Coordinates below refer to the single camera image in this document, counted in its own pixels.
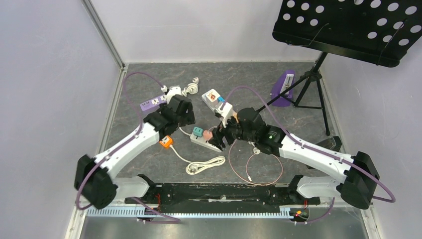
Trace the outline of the teal small adapter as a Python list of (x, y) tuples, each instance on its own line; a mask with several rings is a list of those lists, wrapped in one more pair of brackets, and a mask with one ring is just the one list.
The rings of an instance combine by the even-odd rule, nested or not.
[(200, 127), (195, 126), (192, 134), (194, 135), (195, 138), (201, 138), (204, 135), (204, 130)]

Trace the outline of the small pink charger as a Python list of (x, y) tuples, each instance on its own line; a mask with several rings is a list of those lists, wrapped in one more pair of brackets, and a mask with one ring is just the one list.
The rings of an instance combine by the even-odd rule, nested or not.
[(213, 133), (209, 130), (204, 130), (203, 131), (203, 138), (205, 141), (209, 141), (213, 138)]

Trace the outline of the white tiger cube adapter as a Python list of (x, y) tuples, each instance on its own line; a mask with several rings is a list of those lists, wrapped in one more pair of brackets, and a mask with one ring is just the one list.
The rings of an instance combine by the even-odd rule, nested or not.
[(211, 108), (215, 108), (218, 102), (220, 94), (215, 89), (210, 89), (202, 94), (203, 101)]

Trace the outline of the long white colourful power strip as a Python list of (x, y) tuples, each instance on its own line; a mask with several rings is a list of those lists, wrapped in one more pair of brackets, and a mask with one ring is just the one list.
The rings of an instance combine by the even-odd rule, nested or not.
[(211, 111), (217, 115), (223, 126), (226, 127), (228, 121), (235, 114), (233, 105), (226, 103), (225, 99), (215, 89), (208, 90), (201, 95), (201, 98)]

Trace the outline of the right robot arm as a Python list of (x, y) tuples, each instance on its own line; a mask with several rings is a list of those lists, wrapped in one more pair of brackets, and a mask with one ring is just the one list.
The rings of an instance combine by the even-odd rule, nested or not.
[(235, 112), (230, 104), (214, 109), (220, 124), (212, 130), (210, 144), (220, 150), (235, 141), (252, 143), (261, 153), (291, 159), (326, 174), (325, 177), (296, 175), (287, 190), (293, 203), (314, 197), (340, 197), (349, 205), (368, 209), (379, 181), (371, 157), (364, 152), (356, 155), (336, 152), (306, 142), (266, 124), (254, 108)]

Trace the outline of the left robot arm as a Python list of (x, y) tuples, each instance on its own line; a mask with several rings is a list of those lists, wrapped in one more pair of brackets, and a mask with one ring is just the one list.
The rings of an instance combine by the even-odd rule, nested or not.
[(108, 150), (94, 156), (82, 156), (77, 163), (74, 187), (75, 204), (85, 210), (103, 209), (114, 200), (137, 197), (144, 203), (155, 200), (156, 190), (145, 178), (118, 178), (118, 173), (135, 157), (170, 136), (179, 127), (195, 123), (192, 101), (174, 95), (159, 108), (142, 118), (140, 125)]

